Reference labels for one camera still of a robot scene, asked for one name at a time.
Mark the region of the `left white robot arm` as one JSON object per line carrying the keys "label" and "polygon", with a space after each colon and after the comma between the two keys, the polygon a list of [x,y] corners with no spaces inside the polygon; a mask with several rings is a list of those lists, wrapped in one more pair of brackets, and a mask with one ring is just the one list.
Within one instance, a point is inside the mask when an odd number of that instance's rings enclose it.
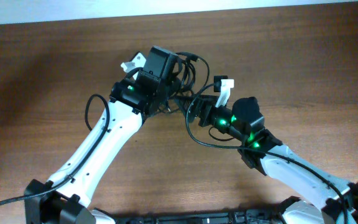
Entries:
{"label": "left white robot arm", "polygon": [[115,222],[107,212],[89,210],[94,191],[122,146],[177,90],[173,69],[180,64],[176,53],[154,46],[143,65],[126,70],[103,101],[99,121],[69,160],[46,183],[32,180],[26,187],[27,223]]}

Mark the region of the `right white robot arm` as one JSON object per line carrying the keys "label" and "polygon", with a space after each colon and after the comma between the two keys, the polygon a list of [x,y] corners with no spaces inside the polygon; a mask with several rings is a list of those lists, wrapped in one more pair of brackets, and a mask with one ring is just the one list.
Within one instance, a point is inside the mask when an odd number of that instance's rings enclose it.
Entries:
{"label": "right white robot arm", "polygon": [[216,128],[240,141],[236,149],[251,169],[279,180],[299,197],[283,201],[277,211],[282,223],[358,223],[358,182],[329,174],[297,156],[265,126],[254,97],[237,100],[231,109],[216,96],[174,99],[189,124]]}

